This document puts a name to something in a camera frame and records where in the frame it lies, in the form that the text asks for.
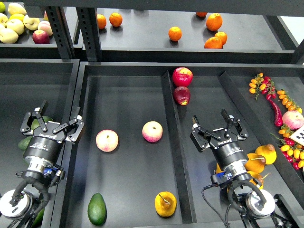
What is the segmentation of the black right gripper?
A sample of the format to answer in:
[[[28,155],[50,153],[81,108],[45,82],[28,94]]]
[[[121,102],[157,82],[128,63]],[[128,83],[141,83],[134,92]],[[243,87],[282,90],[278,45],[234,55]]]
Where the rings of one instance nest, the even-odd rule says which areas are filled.
[[[245,127],[242,127],[240,119],[221,110],[221,115],[227,123],[226,128],[218,128],[213,131],[203,128],[194,115],[192,117],[192,130],[190,138],[199,152],[210,148],[222,171],[245,171],[247,154],[239,146],[239,141],[248,137]]]

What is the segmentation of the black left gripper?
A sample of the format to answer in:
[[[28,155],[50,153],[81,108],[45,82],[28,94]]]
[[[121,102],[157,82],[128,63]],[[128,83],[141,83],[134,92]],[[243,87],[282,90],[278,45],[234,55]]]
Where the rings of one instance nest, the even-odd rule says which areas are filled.
[[[73,118],[63,124],[49,121],[45,123],[43,113],[48,102],[44,100],[41,106],[32,112],[26,112],[20,127],[23,135],[33,135],[25,152],[31,155],[30,163],[44,162],[47,166],[56,164],[61,149],[69,141],[72,144],[79,142],[85,123],[80,115],[80,107],[76,108]],[[39,127],[32,129],[33,121],[37,119]]]

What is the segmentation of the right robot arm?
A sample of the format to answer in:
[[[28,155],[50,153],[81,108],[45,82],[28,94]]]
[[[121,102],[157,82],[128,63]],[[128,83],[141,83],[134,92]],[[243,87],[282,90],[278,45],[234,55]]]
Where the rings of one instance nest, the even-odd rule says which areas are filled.
[[[298,228],[301,223],[294,215],[282,195],[271,195],[261,188],[262,182],[254,178],[245,168],[249,161],[248,155],[240,148],[239,142],[248,137],[240,120],[221,110],[226,126],[214,130],[203,128],[196,116],[192,118],[190,137],[199,152],[210,148],[215,157],[220,173],[211,176],[213,187],[225,189],[229,206],[225,216],[220,217],[225,227],[229,227],[228,212],[235,209],[246,228],[259,227],[258,221],[271,218],[276,228]]]

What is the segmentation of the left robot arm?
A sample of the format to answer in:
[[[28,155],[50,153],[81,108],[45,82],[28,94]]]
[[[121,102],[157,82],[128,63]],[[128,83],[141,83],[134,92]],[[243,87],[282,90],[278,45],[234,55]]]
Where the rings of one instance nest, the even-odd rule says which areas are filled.
[[[25,171],[16,175],[21,183],[0,198],[0,214],[10,219],[10,228],[29,228],[39,212],[50,201],[49,188],[58,185],[65,176],[64,168],[57,163],[66,142],[79,142],[85,123],[77,107],[64,123],[45,121],[43,114],[47,101],[24,116],[20,132],[31,139],[23,158],[28,162]]]

